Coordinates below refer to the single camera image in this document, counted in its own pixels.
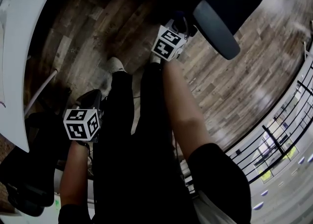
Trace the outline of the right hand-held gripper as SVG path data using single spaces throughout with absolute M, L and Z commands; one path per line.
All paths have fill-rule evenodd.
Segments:
M 180 55 L 190 36 L 188 22 L 185 17 L 181 19 L 180 33 L 174 31 L 178 31 L 174 19 L 168 21 L 168 28 L 161 25 L 152 46 L 152 53 L 166 61 Z

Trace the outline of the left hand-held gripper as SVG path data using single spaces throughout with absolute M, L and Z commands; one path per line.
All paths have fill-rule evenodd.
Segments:
M 98 142 L 102 125 L 98 115 L 101 101 L 101 90 L 91 90 L 76 99 L 74 105 L 79 109 L 66 110 L 63 123 L 70 140 Z

